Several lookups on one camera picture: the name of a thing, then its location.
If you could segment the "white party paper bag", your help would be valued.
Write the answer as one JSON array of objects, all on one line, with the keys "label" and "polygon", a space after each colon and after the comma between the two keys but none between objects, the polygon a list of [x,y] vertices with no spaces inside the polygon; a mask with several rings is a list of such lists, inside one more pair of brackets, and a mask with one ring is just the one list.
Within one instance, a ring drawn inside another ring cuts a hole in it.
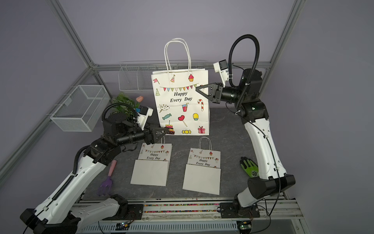
[{"label": "white party paper bag", "polygon": [[210,138],[201,137],[199,147],[190,148],[183,190],[219,195],[221,161],[221,152],[212,149]]}]

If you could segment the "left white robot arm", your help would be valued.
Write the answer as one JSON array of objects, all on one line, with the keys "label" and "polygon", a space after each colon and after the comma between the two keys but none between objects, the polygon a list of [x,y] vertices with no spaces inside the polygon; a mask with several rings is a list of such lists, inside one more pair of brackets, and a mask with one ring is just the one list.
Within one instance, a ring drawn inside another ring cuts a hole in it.
[{"label": "left white robot arm", "polygon": [[126,214],[127,201],[111,196],[103,205],[88,207],[85,211],[72,207],[93,179],[102,172],[129,144],[157,143],[170,131],[168,128],[148,126],[148,115],[135,113],[131,121],[124,113],[102,114],[103,135],[78,150],[72,172],[58,188],[36,208],[26,209],[22,222],[35,234],[74,234],[102,219]]}]

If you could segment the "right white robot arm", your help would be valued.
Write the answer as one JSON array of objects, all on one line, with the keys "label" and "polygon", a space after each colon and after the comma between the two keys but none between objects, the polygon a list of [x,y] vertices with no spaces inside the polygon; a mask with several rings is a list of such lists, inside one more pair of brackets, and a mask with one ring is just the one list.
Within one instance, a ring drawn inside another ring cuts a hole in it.
[{"label": "right white robot arm", "polygon": [[234,103],[238,105],[235,115],[251,139],[258,162],[259,174],[249,178],[247,188],[236,195],[235,204],[240,208],[254,205],[266,196],[280,194],[296,183],[295,177],[284,168],[278,156],[270,130],[269,114],[259,99],[262,86],[262,72],[245,69],[237,87],[211,83],[196,87],[196,91],[213,103]]}]

